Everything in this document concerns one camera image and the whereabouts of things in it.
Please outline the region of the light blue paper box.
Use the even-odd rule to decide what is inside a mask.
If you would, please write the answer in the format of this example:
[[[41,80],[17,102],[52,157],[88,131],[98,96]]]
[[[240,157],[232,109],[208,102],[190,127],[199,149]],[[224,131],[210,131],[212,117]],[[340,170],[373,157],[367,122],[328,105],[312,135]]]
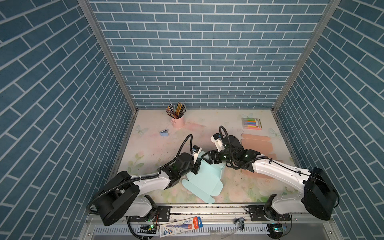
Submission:
[[[182,180],[182,185],[207,204],[213,204],[222,189],[225,163],[208,164],[205,160],[201,161],[201,166],[197,175],[192,172],[187,173],[187,178]]]

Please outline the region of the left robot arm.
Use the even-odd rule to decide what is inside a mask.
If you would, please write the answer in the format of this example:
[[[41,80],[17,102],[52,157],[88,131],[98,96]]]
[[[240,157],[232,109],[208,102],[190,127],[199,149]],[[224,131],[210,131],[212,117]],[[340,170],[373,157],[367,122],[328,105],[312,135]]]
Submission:
[[[118,173],[93,196],[86,211],[99,215],[105,226],[123,217],[137,216],[145,221],[153,220],[158,214],[158,206],[148,193],[178,184],[182,177],[193,170],[199,154],[196,151],[181,153],[151,175],[134,177],[127,171]]]

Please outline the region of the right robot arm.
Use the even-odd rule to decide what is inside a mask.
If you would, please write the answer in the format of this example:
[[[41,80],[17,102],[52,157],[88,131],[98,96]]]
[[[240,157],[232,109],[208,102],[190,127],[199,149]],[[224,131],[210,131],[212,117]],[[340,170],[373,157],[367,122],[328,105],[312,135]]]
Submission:
[[[340,196],[326,172],[320,168],[299,169],[277,162],[258,151],[245,149],[235,136],[211,138],[216,150],[204,153],[200,160],[208,164],[224,163],[234,170],[247,170],[279,180],[298,191],[296,194],[278,197],[270,195],[263,207],[265,217],[276,221],[290,213],[309,213],[328,221]]]

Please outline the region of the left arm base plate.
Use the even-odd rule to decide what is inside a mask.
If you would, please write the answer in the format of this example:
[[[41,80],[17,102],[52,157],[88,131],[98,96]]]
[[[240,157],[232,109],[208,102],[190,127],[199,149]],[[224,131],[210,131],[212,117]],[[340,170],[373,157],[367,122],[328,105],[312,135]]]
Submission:
[[[144,216],[129,216],[130,222],[143,223],[143,222],[157,222],[167,223],[170,221],[171,207],[170,206],[158,206],[156,209],[152,208],[150,212]]]

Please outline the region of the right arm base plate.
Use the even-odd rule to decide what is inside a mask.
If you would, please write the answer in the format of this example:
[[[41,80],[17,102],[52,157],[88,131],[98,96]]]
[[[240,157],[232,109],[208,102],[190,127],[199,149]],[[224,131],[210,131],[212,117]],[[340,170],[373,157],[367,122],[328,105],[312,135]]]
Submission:
[[[265,208],[264,205],[248,205],[245,206],[245,211],[250,215],[253,222],[288,222],[292,219],[290,214],[280,215],[272,208]]]

